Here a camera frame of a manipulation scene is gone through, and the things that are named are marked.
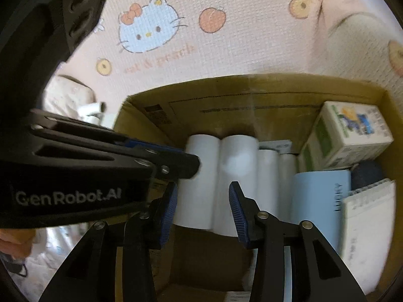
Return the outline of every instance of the hello kitty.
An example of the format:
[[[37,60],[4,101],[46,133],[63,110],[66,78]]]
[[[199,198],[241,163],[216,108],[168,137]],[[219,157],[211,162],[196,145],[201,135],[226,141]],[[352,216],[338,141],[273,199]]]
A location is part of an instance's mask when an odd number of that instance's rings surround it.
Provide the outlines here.
[[[150,4],[132,4],[130,11],[119,17],[119,36],[123,48],[132,53],[154,50],[167,43],[181,26],[175,9],[166,0]]]

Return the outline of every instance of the yellow donut print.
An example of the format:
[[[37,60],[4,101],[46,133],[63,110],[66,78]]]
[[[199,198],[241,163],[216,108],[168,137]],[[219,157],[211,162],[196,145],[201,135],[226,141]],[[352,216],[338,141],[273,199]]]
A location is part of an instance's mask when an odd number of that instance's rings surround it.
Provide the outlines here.
[[[112,64],[108,59],[99,59],[96,68],[98,73],[102,76],[109,76],[112,72]]]
[[[288,5],[290,14],[297,19],[305,19],[308,17],[311,0],[291,0]]]
[[[394,72],[403,77],[403,45],[397,41],[389,41],[389,62]]]

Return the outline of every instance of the white notepad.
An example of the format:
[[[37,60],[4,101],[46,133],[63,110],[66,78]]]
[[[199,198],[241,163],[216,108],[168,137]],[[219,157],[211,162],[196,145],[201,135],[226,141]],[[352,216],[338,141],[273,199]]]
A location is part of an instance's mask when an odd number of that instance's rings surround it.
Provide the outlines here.
[[[396,186],[382,180],[343,200],[341,257],[365,294],[375,290],[388,257]]]

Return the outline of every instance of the product box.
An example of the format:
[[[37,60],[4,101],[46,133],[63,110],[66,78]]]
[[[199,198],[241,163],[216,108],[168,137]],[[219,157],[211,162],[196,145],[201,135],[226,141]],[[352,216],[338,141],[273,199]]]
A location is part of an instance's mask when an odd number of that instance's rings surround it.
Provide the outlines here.
[[[372,160],[392,142],[375,105],[327,101],[302,148],[300,171],[340,169]]]
[[[114,129],[178,148],[184,148],[187,138],[194,134],[219,138],[252,135],[260,142],[291,140],[291,153],[300,154],[324,102],[330,100],[376,105],[394,137],[376,159],[385,176],[397,183],[396,221],[388,261],[377,291],[367,296],[368,302],[376,302],[399,282],[396,275],[403,266],[403,120],[382,87],[307,74],[206,78],[128,97]],[[240,302],[239,296],[234,298],[226,292],[239,294],[243,290],[242,278],[249,269],[251,251],[235,237],[173,228],[173,246],[152,257],[157,270],[154,275],[158,274],[154,277],[158,302]],[[118,276],[121,267],[116,268],[116,284],[121,283]]]

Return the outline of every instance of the finger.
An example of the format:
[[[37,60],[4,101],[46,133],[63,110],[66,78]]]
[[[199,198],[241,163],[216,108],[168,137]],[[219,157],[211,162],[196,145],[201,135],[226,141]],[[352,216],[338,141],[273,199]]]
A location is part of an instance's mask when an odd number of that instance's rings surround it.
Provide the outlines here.
[[[31,254],[32,239],[23,243],[15,244],[0,240],[0,251],[11,255],[14,259],[26,258]]]
[[[34,238],[36,230],[0,229],[0,240],[22,244]]]

